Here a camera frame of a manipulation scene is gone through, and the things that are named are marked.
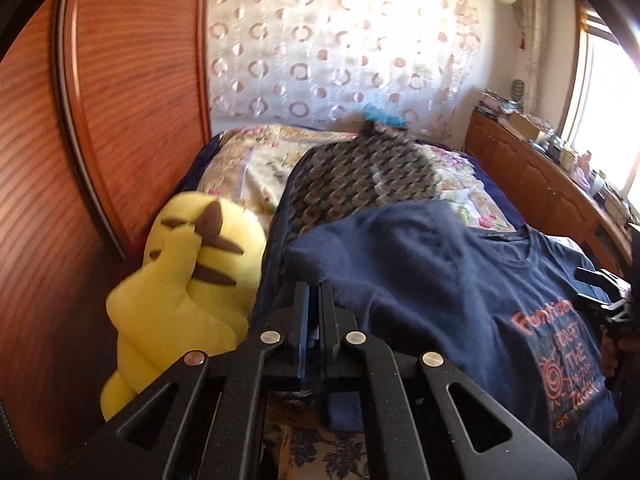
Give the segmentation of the person's right hand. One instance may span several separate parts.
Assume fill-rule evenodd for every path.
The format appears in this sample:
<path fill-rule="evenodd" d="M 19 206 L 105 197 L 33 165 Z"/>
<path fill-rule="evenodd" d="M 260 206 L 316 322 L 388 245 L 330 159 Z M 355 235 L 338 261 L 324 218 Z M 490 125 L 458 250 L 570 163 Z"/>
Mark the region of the person's right hand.
<path fill-rule="evenodd" d="M 605 378 L 608 390 L 617 390 L 620 372 L 622 371 L 626 354 L 626 344 L 621 339 L 614 339 L 607 330 L 602 334 L 600 369 Z"/>

